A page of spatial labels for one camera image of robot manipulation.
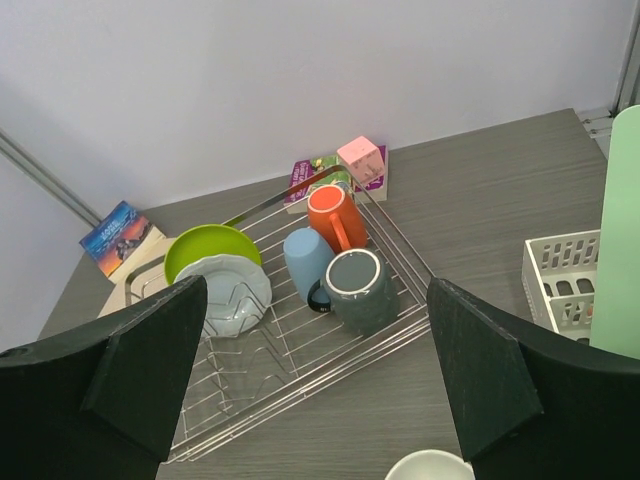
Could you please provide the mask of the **light blue scalloped plate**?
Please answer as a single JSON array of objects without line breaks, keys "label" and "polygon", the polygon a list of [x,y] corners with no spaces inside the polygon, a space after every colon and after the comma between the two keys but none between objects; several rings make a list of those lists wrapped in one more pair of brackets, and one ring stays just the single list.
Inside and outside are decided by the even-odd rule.
[{"label": "light blue scalloped plate", "polygon": [[272,302],[272,287],[264,270],[246,257],[218,254],[184,267],[175,281],[192,275],[207,283],[203,338],[235,338],[255,327]]}]

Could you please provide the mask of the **orange white bowl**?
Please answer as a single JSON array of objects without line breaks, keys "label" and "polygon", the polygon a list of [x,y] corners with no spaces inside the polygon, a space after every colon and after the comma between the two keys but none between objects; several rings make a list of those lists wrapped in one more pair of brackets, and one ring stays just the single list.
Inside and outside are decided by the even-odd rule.
[{"label": "orange white bowl", "polygon": [[474,480],[472,466],[452,453],[428,449],[410,453],[389,470],[386,480]]}]

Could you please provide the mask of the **lime green plate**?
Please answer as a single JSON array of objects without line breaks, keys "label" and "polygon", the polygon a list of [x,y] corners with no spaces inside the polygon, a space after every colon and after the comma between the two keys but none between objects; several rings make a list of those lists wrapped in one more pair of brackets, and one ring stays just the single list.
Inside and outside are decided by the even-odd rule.
[{"label": "lime green plate", "polygon": [[262,264],[258,247],[243,232],[222,224],[199,225],[183,232],[169,247],[164,258],[167,284],[173,284],[188,265],[220,254],[242,256],[257,265]]}]

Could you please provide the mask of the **dark grey mug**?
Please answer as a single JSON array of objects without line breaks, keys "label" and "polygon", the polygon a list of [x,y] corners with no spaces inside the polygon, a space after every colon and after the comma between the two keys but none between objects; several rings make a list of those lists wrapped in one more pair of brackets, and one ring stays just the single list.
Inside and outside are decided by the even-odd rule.
[{"label": "dark grey mug", "polygon": [[354,334],[369,337],[394,323],[400,313],[390,268],[373,250],[355,248],[338,254],[321,285],[331,310]]}]

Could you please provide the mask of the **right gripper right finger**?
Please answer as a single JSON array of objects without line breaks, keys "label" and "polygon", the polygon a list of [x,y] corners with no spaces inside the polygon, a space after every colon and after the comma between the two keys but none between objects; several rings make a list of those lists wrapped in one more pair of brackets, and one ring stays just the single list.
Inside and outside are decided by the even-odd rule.
[{"label": "right gripper right finger", "polygon": [[636,479],[639,362],[431,280],[429,320],[463,459],[478,479]]}]

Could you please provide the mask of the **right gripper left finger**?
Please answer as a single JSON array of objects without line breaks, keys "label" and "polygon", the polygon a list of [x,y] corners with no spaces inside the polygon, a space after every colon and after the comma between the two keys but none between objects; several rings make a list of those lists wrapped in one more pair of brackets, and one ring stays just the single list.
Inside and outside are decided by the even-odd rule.
[{"label": "right gripper left finger", "polygon": [[155,478],[170,453],[206,308],[206,282],[190,276],[2,352],[2,478]]}]

